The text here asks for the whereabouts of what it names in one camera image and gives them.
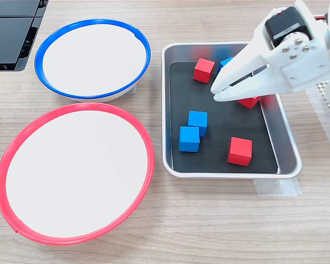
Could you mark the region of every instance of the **clear tape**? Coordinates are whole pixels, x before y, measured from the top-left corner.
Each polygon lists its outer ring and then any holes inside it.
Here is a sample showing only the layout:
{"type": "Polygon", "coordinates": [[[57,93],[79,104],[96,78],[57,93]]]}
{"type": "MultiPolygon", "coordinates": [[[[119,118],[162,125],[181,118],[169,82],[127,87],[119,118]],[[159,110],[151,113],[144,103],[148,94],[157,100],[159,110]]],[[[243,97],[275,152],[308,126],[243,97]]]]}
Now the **clear tape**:
{"type": "Polygon", "coordinates": [[[298,178],[292,179],[254,179],[258,196],[298,196],[302,194],[298,178]]]}
{"type": "Polygon", "coordinates": [[[135,94],[136,92],[137,92],[137,84],[133,86],[131,90],[128,91],[128,93],[130,94],[135,94]]]}
{"type": "Polygon", "coordinates": [[[324,87],[327,83],[327,81],[321,82],[317,88],[314,86],[305,91],[330,142],[330,104],[324,94],[324,87]]]}

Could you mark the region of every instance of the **red rim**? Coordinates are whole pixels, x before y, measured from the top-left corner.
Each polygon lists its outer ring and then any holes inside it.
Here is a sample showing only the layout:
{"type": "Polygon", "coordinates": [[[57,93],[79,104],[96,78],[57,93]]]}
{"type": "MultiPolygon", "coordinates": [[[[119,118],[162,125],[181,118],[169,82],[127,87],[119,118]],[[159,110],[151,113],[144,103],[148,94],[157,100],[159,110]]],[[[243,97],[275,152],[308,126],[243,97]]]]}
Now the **red rim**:
{"type": "Polygon", "coordinates": [[[118,107],[104,103],[76,103],[69,106],[64,106],[55,109],[39,117],[37,120],[33,121],[16,136],[16,138],[11,142],[11,144],[7,148],[6,152],[4,153],[0,161],[0,211],[15,232],[33,241],[48,245],[73,245],[73,244],[83,243],[91,239],[98,238],[101,235],[104,235],[105,233],[109,232],[110,230],[121,224],[127,217],[129,217],[133,213],[133,211],[138,207],[139,203],[142,201],[143,197],[147,193],[147,190],[150,186],[150,182],[153,176],[154,165],[155,165],[155,155],[154,155],[154,148],[150,136],[147,130],[141,124],[141,122],[130,113],[118,107]],[[71,238],[55,238],[52,236],[42,235],[40,233],[33,231],[28,226],[26,226],[13,212],[8,202],[7,194],[6,194],[7,171],[19,147],[38,128],[40,128],[41,126],[45,125],[46,123],[50,122],[51,120],[57,117],[78,111],[102,111],[102,112],[112,113],[125,119],[131,125],[133,125],[133,127],[141,135],[146,146],[147,158],[148,158],[146,177],[143,186],[141,188],[141,191],[139,192],[134,202],[128,207],[128,209],[121,216],[119,216],[115,221],[113,221],[106,227],[96,230],[89,234],[74,236],[71,238]]]}

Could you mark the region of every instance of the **robotic arm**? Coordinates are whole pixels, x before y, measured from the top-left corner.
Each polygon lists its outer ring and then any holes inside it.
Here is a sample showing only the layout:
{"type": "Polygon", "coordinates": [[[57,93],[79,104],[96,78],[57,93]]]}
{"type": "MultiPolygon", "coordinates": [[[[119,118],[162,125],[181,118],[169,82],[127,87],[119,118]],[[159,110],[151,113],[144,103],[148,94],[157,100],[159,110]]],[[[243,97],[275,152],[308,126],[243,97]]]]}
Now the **robotic arm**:
{"type": "MultiPolygon", "coordinates": [[[[316,20],[302,0],[273,9],[255,29],[250,43],[225,65],[211,92],[218,102],[297,92],[330,80],[328,23],[316,20]],[[266,66],[260,73],[237,80],[266,66]]],[[[330,82],[325,89],[330,102],[330,82]]]]}

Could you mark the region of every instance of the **wooden table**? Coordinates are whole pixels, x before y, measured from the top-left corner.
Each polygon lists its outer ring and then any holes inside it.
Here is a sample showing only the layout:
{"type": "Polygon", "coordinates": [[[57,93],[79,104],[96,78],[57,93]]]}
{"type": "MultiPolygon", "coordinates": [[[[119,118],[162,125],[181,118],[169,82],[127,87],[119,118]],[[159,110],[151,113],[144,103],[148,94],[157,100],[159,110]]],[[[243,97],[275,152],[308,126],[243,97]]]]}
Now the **wooden table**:
{"type": "MultiPolygon", "coordinates": [[[[26,125],[73,103],[36,77],[34,56],[42,41],[69,23],[110,18],[138,27],[152,47],[137,93],[112,104],[147,128],[156,168],[139,208],[115,230],[88,243],[35,243],[14,233],[0,213],[0,263],[330,263],[330,143],[304,92],[282,96],[304,164],[298,197],[258,196],[252,180],[175,179],[162,166],[162,48],[172,42],[250,40],[273,7],[293,4],[275,2],[51,1],[26,69],[0,72],[0,159],[26,125]]],[[[327,11],[327,1],[307,3],[315,14],[327,11]]]]}

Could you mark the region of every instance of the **wooden block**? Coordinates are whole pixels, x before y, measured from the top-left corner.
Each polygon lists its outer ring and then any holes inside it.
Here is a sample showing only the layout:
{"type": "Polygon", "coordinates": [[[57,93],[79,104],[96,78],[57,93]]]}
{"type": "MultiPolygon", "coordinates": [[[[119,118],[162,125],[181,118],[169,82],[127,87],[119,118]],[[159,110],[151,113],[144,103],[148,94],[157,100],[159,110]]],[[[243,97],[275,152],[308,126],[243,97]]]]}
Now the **wooden block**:
{"type": "Polygon", "coordinates": [[[198,112],[198,111],[189,111],[188,114],[188,126],[189,127],[198,127],[199,136],[205,136],[208,126],[208,113],[207,112],[198,112]]]}
{"type": "Polygon", "coordinates": [[[245,107],[248,107],[249,109],[252,109],[259,101],[260,96],[253,97],[253,98],[247,98],[247,99],[242,99],[238,100],[241,105],[244,105],[245,107]]]}
{"type": "Polygon", "coordinates": [[[233,59],[233,57],[228,58],[228,59],[225,59],[222,62],[220,62],[218,73],[220,72],[220,70],[222,69],[222,67],[224,67],[226,64],[228,64],[232,59],[233,59]]]}
{"type": "Polygon", "coordinates": [[[199,148],[199,128],[181,126],[179,137],[179,151],[197,152],[199,148]]]}
{"type": "Polygon", "coordinates": [[[252,141],[231,137],[227,162],[248,166],[252,159],[252,141]]]}
{"type": "Polygon", "coordinates": [[[211,75],[213,74],[215,62],[207,59],[199,59],[194,68],[193,79],[203,83],[209,83],[211,75]]]}

